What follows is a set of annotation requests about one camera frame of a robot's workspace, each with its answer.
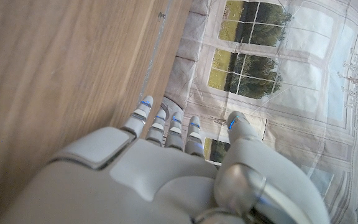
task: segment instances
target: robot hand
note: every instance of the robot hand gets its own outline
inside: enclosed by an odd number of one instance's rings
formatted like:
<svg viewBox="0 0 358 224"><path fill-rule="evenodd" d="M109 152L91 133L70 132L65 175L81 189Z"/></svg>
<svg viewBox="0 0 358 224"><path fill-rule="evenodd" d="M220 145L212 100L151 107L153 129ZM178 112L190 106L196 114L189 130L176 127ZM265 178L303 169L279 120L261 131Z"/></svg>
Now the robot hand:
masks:
<svg viewBox="0 0 358 224"><path fill-rule="evenodd" d="M121 129L56 153L0 223L329 223L313 183L259 141L243 114L229 115L231 147L218 171L204 160L197 117L184 150L179 114L165 147L163 110L139 138L152 103L147 96Z"/></svg>

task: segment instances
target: wooden surface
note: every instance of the wooden surface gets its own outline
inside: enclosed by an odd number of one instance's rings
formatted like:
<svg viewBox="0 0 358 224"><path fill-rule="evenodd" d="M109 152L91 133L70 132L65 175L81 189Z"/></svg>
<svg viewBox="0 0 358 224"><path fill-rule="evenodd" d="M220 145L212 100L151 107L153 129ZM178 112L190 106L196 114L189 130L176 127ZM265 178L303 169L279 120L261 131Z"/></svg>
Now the wooden surface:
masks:
<svg viewBox="0 0 358 224"><path fill-rule="evenodd" d="M120 126L144 95L155 115L191 1L0 1L0 213L57 150Z"/></svg>

